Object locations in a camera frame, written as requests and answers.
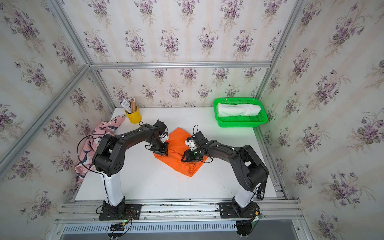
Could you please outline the white shorts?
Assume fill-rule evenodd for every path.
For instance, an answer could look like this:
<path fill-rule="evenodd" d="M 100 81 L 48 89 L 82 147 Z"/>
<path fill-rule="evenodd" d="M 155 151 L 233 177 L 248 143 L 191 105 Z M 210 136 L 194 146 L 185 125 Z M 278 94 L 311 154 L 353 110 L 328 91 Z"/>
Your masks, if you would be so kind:
<path fill-rule="evenodd" d="M 218 104 L 217 111 L 219 117 L 251 117 L 257 116 L 261 112 L 261 107 L 252 104 L 227 105 Z"/>

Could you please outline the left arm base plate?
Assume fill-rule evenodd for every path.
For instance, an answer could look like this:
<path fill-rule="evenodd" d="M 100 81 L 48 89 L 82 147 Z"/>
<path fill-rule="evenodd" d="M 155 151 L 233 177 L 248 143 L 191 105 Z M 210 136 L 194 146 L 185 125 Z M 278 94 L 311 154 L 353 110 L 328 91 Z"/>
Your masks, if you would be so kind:
<path fill-rule="evenodd" d="M 138 220 L 142 210 L 141 204 L 119 204 L 118 206 L 110 206 L 103 204 L 99 221 L 117 221 L 117 220 Z"/>

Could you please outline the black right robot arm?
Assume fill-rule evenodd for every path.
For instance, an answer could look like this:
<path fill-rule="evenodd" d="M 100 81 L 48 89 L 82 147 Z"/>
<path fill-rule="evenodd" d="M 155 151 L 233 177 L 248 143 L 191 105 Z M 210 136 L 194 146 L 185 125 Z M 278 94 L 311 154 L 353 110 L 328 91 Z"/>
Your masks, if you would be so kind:
<path fill-rule="evenodd" d="M 202 132 L 188 137 L 185 144 L 188 149 L 184 152 L 182 162 L 202 162 L 204 157 L 208 157 L 212 160 L 223 160 L 231 165 L 240 185 L 233 198 L 236 207 L 247 208 L 253 197 L 264 199 L 269 170 L 250 145 L 243 147 L 223 145 L 216 140 L 209 141 Z"/>

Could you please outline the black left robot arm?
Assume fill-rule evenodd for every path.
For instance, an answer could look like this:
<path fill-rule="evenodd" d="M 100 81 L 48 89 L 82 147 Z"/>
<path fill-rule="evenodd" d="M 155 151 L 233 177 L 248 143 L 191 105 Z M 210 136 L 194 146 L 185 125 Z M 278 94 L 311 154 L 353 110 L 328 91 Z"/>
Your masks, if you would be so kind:
<path fill-rule="evenodd" d="M 125 163 L 126 151 L 142 142 L 150 144 L 150 151 L 160 156 L 168 155 L 168 128 L 156 121 L 154 125 L 143 124 L 138 129 L 117 135 L 102 137 L 92 162 L 96 171 L 103 176 L 106 190 L 105 202 L 111 207 L 125 203 L 122 193 L 120 171 Z"/>

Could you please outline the orange cloth garment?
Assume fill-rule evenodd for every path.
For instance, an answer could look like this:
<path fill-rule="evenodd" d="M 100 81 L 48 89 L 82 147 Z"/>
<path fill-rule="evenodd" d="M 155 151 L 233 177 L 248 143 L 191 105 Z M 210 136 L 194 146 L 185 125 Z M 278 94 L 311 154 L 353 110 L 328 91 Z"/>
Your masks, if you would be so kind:
<path fill-rule="evenodd" d="M 191 135 L 181 128 L 177 128 L 169 134 L 168 155 L 161 156 L 154 154 L 155 158 L 168 165 L 175 171 L 187 176 L 192 177 L 203 165 L 202 162 L 185 163 L 182 162 L 182 157 L 186 150 L 189 150 L 188 146 L 185 145 L 185 140 Z"/>

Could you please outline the pink patterned garment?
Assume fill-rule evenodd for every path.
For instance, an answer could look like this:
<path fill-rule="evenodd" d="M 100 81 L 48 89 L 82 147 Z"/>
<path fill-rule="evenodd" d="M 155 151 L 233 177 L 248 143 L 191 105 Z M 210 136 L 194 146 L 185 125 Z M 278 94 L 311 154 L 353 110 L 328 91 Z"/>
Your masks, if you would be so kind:
<path fill-rule="evenodd" d="M 86 174 L 90 170 L 96 170 L 92 159 L 103 135 L 114 135 L 115 131 L 125 119 L 125 116 L 116 116 L 109 122 L 101 122 L 93 130 L 92 135 L 86 138 L 85 145 L 80 152 L 80 163 L 75 167 L 75 172 L 77 173 L 76 181 L 78 184 L 83 182 Z"/>

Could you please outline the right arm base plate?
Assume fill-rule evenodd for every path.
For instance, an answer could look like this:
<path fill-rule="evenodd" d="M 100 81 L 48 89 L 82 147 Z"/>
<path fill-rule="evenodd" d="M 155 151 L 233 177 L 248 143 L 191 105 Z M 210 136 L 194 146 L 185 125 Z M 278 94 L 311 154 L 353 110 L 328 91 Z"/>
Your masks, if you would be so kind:
<path fill-rule="evenodd" d="M 260 207 L 256 202 L 250 202 L 241 208 L 236 202 L 222 202 L 217 204 L 221 219 L 251 219 L 260 215 Z"/>

